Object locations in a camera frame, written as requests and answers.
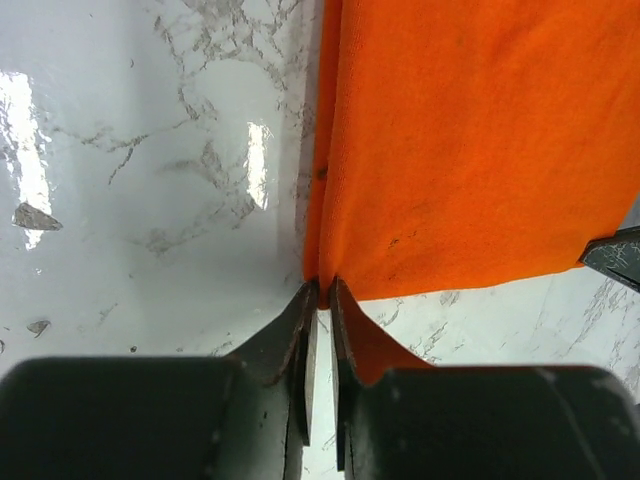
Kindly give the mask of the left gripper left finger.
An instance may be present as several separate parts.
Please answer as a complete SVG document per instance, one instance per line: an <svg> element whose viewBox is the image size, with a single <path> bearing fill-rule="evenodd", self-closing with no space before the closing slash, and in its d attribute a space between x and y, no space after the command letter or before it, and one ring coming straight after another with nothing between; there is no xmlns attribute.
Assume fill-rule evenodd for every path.
<svg viewBox="0 0 640 480"><path fill-rule="evenodd" d="M226 401L224 477L299 479L310 445L318 285L227 355L238 369Z"/></svg>

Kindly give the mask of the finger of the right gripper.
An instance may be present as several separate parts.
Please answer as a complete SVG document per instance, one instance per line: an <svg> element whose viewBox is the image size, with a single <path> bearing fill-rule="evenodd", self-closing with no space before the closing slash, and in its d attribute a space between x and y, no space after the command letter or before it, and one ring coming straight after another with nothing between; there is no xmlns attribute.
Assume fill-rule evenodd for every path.
<svg viewBox="0 0 640 480"><path fill-rule="evenodd" d="M581 255L580 262L639 292L639 227L625 228L612 237L591 241Z"/></svg>

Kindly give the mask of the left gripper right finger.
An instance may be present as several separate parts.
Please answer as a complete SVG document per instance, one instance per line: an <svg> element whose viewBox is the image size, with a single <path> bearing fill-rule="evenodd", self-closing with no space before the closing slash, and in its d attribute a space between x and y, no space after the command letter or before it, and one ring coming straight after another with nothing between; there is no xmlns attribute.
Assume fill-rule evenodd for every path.
<svg viewBox="0 0 640 480"><path fill-rule="evenodd" d="M397 369L431 369L372 320L359 306L346 281L335 277L328 293L332 326L332 368L336 404L338 470L355 479L352 453L354 408L358 394Z"/></svg>

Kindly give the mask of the orange t shirt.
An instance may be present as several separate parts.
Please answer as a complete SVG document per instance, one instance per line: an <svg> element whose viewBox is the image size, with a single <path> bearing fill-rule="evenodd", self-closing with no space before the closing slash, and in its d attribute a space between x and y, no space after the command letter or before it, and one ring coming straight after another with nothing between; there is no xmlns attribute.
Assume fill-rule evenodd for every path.
<svg viewBox="0 0 640 480"><path fill-rule="evenodd" d="M635 1L328 1L304 274L390 305L367 383L424 362L631 379L639 302L582 268L639 194Z"/></svg>

